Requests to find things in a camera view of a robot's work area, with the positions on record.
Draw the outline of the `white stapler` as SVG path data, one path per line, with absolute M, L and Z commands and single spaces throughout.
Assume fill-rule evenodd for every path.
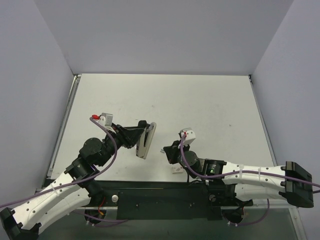
M 156 128 L 157 124 L 155 122 L 148 123 L 144 128 L 143 133 L 136 144 L 136 156 L 138 158 L 147 158 Z

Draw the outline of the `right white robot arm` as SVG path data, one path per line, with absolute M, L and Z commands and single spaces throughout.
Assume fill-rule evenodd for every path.
M 230 205 L 238 201 L 279 199 L 298 208 L 314 207 L 312 175 L 294 161 L 272 167 L 250 166 L 199 158 L 189 145 L 180 145 L 176 140 L 163 147 L 168 162 L 180 164 L 194 179 L 223 186 L 224 201 Z

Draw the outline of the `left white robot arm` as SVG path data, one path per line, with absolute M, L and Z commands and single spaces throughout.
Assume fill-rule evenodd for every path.
M 36 240 L 46 227 L 77 208 L 99 205 L 105 193 L 96 177 L 114 164 L 122 147 L 136 147 L 136 156 L 145 159 L 157 127 L 146 120 L 123 127 L 103 115 L 92 115 L 90 121 L 105 132 L 104 139 L 87 139 L 78 157 L 40 192 L 14 201 L 14 208 L 1 205 L 0 220 L 9 239 Z

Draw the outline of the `staple box with red label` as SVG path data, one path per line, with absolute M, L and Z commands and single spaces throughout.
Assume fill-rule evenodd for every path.
M 180 174 L 184 172 L 184 168 L 182 166 L 173 166 L 171 172 L 172 174 Z

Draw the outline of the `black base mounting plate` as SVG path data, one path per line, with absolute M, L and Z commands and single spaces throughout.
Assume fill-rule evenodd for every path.
M 99 181 L 103 194 L 82 210 L 92 223 L 125 220 L 221 220 L 224 213 L 237 220 L 253 201 L 239 200 L 235 185 L 194 182 Z

